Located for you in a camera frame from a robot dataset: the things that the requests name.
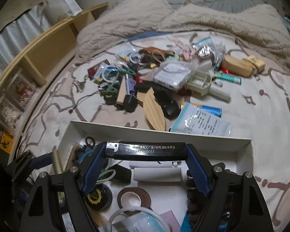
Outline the brown tape roll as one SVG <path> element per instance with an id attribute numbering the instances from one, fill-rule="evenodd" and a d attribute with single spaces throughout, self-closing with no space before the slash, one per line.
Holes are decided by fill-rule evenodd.
<path id="1" fill-rule="evenodd" d="M 120 208 L 128 206 L 151 207 L 149 193 L 138 187 L 123 188 L 117 195 L 117 203 Z"/>

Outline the round black gold tin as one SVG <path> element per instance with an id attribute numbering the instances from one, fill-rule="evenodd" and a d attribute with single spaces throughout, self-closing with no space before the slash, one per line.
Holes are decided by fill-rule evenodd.
<path id="1" fill-rule="evenodd" d="M 105 184 L 98 184 L 89 192 L 85 201 L 92 210 L 104 210 L 111 206 L 113 194 Z"/>

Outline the clear plastic container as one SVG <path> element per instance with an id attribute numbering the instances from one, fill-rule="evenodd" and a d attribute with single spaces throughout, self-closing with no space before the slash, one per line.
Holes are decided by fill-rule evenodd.
<path id="1" fill-rule="evenodd" d="M 172 91 L 178 91 L 195 72 L 194 65 L 180 60 L 166 60 L 153 73 L 152 81 Z"/>

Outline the white cardboard shoe box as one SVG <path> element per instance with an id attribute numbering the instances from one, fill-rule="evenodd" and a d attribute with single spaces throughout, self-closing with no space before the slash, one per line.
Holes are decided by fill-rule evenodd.
<path id="1" fill-rule="evenodd" d="M 211 164 L 224 163 L 225 168 L 237 174 L 253 172 L 253 146 L 248 138 L 217 136 L 198 136 L 176 134 L 173 132 L 152 131 L 130 127 L 71 121 L 61 138 L 57 150 L 64 169 L 74 145 L 84 145 L 86 137 L 92 137 L 96 143 L 103 141 L 148 141 L 148 142 L 185 142 L 191 143 L 198 153 L 206 157 Z M 163 166 L 170 170 L 177 168 L 182 174 L 177 182 L 140 182 L 131 180 L 131 187 L 139 187 L 150 195 L 151 209 L 158 214 L 172 211 L 177 222 L 182 224 L 187 211 L 185 181 L 188 170 L 185 162 L 154 162 L 154 169 L 160 171 Z"/>

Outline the teal lighter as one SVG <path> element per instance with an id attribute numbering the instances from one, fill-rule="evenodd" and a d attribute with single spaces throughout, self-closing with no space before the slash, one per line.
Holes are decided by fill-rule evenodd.
<path id="1" fill-rule="evenodd" d="M 241 85 L 241 77 L 235 75 L 227 73 L 215 73 L 215 78 Z"/>

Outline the white ribbed rectangular box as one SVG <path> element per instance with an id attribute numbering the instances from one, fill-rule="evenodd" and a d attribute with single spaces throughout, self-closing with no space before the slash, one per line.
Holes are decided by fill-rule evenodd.
<path id="1" fill-rule="evenodd" d="M 181 182 L 181 168 L 135 168 L 133 179 L 139 182 Z"/>

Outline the yellow cardboard pack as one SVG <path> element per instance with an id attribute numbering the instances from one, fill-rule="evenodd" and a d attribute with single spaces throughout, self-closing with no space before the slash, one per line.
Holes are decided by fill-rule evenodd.
<path id="1" fill-rule="evenodd" d="M 254 55 L 250 55 L 242 60 L 247 62 L 252 67 L 252 75 L 259 74 L 265 70 L 266 63 Z"/>

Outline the white printed paper packet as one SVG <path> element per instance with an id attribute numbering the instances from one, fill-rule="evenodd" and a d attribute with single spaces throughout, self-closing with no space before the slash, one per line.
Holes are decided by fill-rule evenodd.
<path id="1" fill-rule="evenodd" d="M 233 125 L 220 117 L 186 102 L 170 132 L 228 137 Z"/>

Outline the wooden bed-side shelf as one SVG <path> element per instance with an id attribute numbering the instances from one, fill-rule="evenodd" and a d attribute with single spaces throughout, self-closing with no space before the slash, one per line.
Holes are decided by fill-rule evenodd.
<path id="1" fill-rule="evenodd" d="M 75 56 L 77 35 L 108 6 L 92 6 L 59 21 L 24 47 L 4 70 L 0 76 L 0 154 L 13 159 L 36 105 Z"/>

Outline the white USB dongle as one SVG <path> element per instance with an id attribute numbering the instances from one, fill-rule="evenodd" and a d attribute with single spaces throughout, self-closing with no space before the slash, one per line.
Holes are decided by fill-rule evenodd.
<path id="1" fill-rule="evenodd" d="M 130 161 L 129 166 L 132 169 L 135 168 L 177 168 L 177 162 L 171 161 L 164 161 L 164 162 L 157 162 L 157 161 Z"/>

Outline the beige fluffy blanket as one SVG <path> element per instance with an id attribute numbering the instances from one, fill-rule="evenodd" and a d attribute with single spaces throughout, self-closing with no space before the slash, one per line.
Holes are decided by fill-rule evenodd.
<path id="1" fill-rule="evenodd" d="M 74 61 L 85 63 L 143 32 L 192 30 L 232 35 L 245 47 L 290 72 L 290 34 L 277 10 L 269 4 L 227 13 L 191 2 L 173 9 L 166 0 L 124 0 L 80 31 Z"/>

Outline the cream plastic holder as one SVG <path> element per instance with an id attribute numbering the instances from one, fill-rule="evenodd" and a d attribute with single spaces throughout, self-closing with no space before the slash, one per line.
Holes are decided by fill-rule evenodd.
<path id="1" fill-rule="evenodd" d="M 201 96 L 208 94 L 211 87 L 212 77 L 210 74 L 200 71 L 195 71 L 194 75 L 185 84 L 186 90 L 191 90 L 199 93 Z"/>

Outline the oval wooden box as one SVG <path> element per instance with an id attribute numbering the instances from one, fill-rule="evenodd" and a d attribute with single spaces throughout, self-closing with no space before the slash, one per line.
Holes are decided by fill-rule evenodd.
<path id="1" fill-rule="evenodd" d="M 232 57 L 231 55 L 224 57 L 222 67 L 232 74 L 237 74 L 245 78 L 250 77 L 253 71 L 252 65 L 249 62 Z"/>

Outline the wooden leaf-shaped piece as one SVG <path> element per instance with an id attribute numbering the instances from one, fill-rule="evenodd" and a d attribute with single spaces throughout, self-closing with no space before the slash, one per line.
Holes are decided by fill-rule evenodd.
<path id="1" fill-rule="evenodd" d="M 165 131 L 165 118 L 161 106 L 157 103 L 153 88 L 150 88 L 143 101 L 143 109 L 147 121 L 156 131 Z"/>

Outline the blue tube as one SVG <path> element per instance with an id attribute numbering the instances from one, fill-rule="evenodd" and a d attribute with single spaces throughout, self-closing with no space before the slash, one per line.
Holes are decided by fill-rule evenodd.
<path id="1" fill-rule="evenodd" d="M 221 108 L 217 108 L 217 107 L 212 107 L 212 106 L 206 106 L 206 105 L 200 105 L 200 104 L 193 104 L 196 107 L 199 107 L 201 110 L 204 110 L 208 113 L 211 113 L 217 117 L 221 117 L 222 116 L 222 109 Z"/>

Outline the silver foil packet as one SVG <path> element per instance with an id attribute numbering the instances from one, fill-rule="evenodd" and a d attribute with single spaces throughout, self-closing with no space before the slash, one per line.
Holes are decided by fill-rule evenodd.
<path id="1" fill-rule="evenodd" d="M 205 44 L 201 46 L 197 52 L 200 59 L 211 59 L 215 57 L 215 47 L 213 44 Z"/>

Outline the black lighter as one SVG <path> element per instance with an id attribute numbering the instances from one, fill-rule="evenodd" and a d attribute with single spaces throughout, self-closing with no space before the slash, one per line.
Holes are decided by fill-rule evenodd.
<path id="1" fill-rule="evenodd" d="M 188 155 L 184 142 L 107 142 L 107 158 L 127 161 L 183 161 Z"/>

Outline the white cylinder tube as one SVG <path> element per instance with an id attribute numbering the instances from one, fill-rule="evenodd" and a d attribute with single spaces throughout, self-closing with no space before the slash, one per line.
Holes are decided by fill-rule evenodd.
<path id="1" fill-rule="evenodd" d="M 230 93 L 229 92 L 225 92 L 219 88 L 216 87 L 209 87 L 208 89 L 205 90 L 206 94 L 209 94 L 213 97 L 216 97 L 224 102 L 229 102 L 230 100 Z"/>

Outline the white blue sachet packet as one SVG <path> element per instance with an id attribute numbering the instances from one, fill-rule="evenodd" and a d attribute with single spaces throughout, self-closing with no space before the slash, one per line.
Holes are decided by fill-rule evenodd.
<path id="1" fill-rule="evenodd" d="M 164 229 L 153 216 L 138 213 L 112 224 L 111 231 L 159 232 Z"/>

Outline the black cube box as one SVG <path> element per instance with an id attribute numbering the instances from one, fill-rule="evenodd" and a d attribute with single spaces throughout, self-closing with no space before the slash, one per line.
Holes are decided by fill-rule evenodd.
<path id="1" fill-rule="evenodd" d="M 110 170 L 115 170 L 115 176 L 110 180 L 111 182 L 122 183 L 129 185 L 131 183 L 132 172 L 130 169 L 121 165 L 114 165 Z"/>

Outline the black rectangular block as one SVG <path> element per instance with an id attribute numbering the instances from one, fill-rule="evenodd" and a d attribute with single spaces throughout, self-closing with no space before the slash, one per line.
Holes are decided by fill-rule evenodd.
<path id="1" fill-rule="evenodd" d="M 175 100 L 164 98 L 159 102 L 163 114 L 167 119 L 175 119 L 180 114 L 180 108 Z"/>

